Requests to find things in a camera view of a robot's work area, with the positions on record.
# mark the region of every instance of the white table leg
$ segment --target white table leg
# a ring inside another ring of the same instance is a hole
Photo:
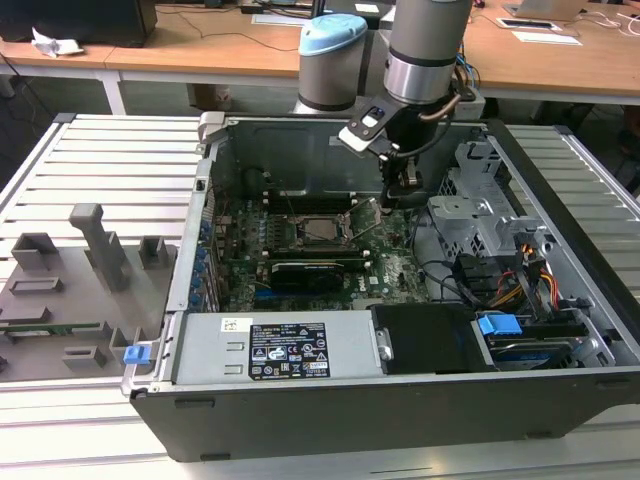
[[[104,91],[107,94],[107,100],[109,101],[109,107],[111,107],[111,113],[113,115],[126,115],[127,110],[124,106],[122,91],[120,90],[120,72],[104,70],[99,72],[98,79],[104,86]]]

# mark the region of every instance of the blue clip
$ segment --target blue clip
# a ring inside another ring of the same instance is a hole
[[[522,335],[522,328],[515,315],[488,313],[478,319],[483,335]]]
[[[124,351],[125,365],[149,365],[151,363],[151,347],[148,345],[131,345]]]

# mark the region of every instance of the light blue robot joint cap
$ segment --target light blue robot joint cap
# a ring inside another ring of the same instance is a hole
[[[364,18],[347,13],[316,17],[302,29],[298,52],[303,57],[322,55],[344,48],[367,31]]]

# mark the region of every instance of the wooden desk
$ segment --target wooden desk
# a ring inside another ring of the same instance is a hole
[[[0,40],[0,52],[12,65],[39,67],[99,68],[105,69],[105,61],[115,47],[110,45],[83,45],[85,53],[51,58],[36,50],[31,43],[10,43]]]
[[[498,28],[480,16],[493,20],[509,16],[501,7],[502,1],[487,3],[492,6],[474,9],[465,35],[467,59],[480,72],[484,95],[565,101],[570,96],[572,101],[584,97],[589,103],[640,103],[640,37],[626,37],[585,20],[564,30],[570,35],[579,34],[581,47],[525,43],[511,30]],[[593,3],[587,9],[601,11],[625,27],[628,20],[616,13],[637,12],[632,7]],[[565,22],[555,23],[565,28]],[[639,22],[634,26],[640,31]]]
[[[289,78],[298,76],[298,27],[254,25],[251,23],[252,15],[243,15],[240,10],[187,13],[184,8],[158,7],[157,11],[158,25],[145,47],[114,49],[106,60],[107,68]],[[199,29],[205,38],[201,38],[201,33],[188,22]],[[268,48],[237,33],[288,51]]]
[[[625,37],[581,21],[566,31],[578,32],[583,46],[523,43],[491,21],[508,16],[502,3],[488,0],[486,8],[474,9],[465,35],[467,58],[480,71],[483,95],[640,105],[640,37]],[[637,11],[594,3],[588,9],[604,12],[625,26],[627,20],[616,13]],[[180,6],[158,10],[164,13],[158,13],[156,31],[141,49],[87,46],[86,55],[58,59],[41,55],[29,44],[0,43],[0,49],[24,75],[100,80],[115,114],[126,114],[120,91],[123,80],[297,87],[300,28],[254,25],[251,15],[237,10],[203,13]],[[3,73],[11,71],[0,63]]]

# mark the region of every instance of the warning label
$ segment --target warning label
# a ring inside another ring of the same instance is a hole
[[[331,376],[324,323],[252,325],[249,355],[253,380]]]

